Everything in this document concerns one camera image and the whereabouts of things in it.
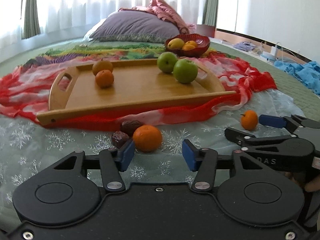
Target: purple pillow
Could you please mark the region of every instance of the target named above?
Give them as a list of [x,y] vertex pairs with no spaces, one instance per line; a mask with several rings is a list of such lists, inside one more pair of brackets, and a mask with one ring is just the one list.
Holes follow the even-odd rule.
[[109,15],[90,35],[98,41],[139,41],[164,43],[179,34],[178,28],[157,16],[141,11],[120,11]]

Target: red bowl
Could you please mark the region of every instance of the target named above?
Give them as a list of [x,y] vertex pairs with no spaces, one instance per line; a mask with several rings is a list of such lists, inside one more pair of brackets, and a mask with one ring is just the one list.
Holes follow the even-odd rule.
[[[191,50],[182,50],[182,49],[168,49],[168,43],[175,39],[180,38],[184,42],[187,41],[195,41],[198,44],[198,47],[191,49]],[[166,40],[165,42],[165,49],[166,51],[171,51],[174,54],[177,54],[180,57],[200,57],[202,54],[204,54],[210,46],[210,40],[206,36],[202,36],[197,33],[193,34],[179,34],[171,39]]]

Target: snowflake tablecloth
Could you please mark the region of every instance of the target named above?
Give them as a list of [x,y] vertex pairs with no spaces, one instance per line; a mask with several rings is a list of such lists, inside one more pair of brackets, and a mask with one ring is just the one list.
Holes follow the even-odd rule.
[[[188,170],[182,157],[182,140],[189,139],[196,147],[230,154],[238,146],[225,139],[224,130],[229,126],[241,129],[240,114],[247,109],[258,114],[303,115],[292,98],[278,90],[267,90],[254,93],[252,100],[240,110],[222,111],[205,122],[159,125],[163,135],[161,147],[150,154],[136,152],[128,170],[121,174],[126,186],[130,182],[191,183],[195,173]],[[278,136],[287,131],[259,125],[254,134]],[[19,223],[12,205],[12,192],[18,185],[75,150],[92,155],[111,146],[108,132],[46,130],[28,119],[4,116],[0,116],[0,136],[0,228],[9,231]],[[88,171],[88,177],[102,186],[99,171]],[[227,178],[228,171],[218,171],[215,185]]]

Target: tangerine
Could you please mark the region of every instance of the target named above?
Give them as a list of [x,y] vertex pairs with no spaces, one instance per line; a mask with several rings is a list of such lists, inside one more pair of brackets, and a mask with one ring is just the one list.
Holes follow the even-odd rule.
[[95,62],[92,66],[92,73],[96,76],[101,70],[110,70],[111,72],[113,72],[112,63],[108,60],[103,59]]
[[195,41],[187,41],[185,45],[192,45],[195,46],[195,48],[198,47],[198,43],[196,43]]
[[160,147],[162,134],[152,125],[142,125],[134,131],[132,140],[138,150],[152,152]]
[[112,86],[115,78],[110,70],[101,70],[95,77],[96,83],[100,88]]
[[247,110],[244,112],[244,114],[241,114],[241,125],[244,129],[248,131],[252,131],[256,128],[258,124],[258,115],[253,110]]
[[185,44],[183,47],[182,47],[182,50],[192,50],[194,49],[195,46],[191,45],[191,44]]

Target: tray handle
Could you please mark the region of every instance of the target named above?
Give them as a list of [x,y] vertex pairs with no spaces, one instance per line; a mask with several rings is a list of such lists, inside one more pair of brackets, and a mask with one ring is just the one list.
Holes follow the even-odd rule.
[[197,63],[198,68],[201,69],[203,72],[207,74],[205,78],[197,77],[196,81],[207,89],[209,92],[224,92],[226,91],[224,86],[221,84],[219,78],[212,73],[210,69],[208,69],[205,65]]
[[[58,74],[56,79],[54,80],[49,94],[49,111],[64,109],[69,100],[72,89],[76,83],[76,80],[79,76],[79,71],[76,67],[68,68],[64,72]],[[67,77],[69,79],[69,84],[65,90],[59,88],[59,83],[63,79],[63,77]]]

